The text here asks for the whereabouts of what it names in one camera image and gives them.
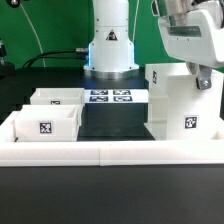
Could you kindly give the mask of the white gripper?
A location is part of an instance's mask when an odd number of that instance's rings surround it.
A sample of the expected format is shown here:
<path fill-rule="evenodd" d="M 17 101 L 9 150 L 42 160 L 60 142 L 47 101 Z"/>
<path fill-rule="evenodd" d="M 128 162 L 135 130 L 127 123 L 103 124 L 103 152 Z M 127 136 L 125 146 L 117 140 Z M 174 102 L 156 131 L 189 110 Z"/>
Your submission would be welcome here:
<path fill-rule="evenodd" d="M 198 88 L 209 89 L 210 67 L 224 66 L 224 1 L 158 1 L 157 11 L 167 54 L 186 61 L 191 75 L 197 74 L 196 64 L 201 64 Z"/>

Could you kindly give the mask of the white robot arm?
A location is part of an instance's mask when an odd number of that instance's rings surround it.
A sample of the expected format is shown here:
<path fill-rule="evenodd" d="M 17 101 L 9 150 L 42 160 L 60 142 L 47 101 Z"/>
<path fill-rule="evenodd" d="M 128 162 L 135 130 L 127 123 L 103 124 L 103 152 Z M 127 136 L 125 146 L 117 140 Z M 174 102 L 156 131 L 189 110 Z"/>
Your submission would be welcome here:
<path fill-rule="evenodd" d="M 116 79 L 136 70 L 128 36 L 128 0 L 92 0 L 94 38 L 87 48 L 88 75 Z M 167 54 L 186 63 L 201 90 L 212 86 L 214 68 L 224 66 L 224 0 L 152 0 Z"/>

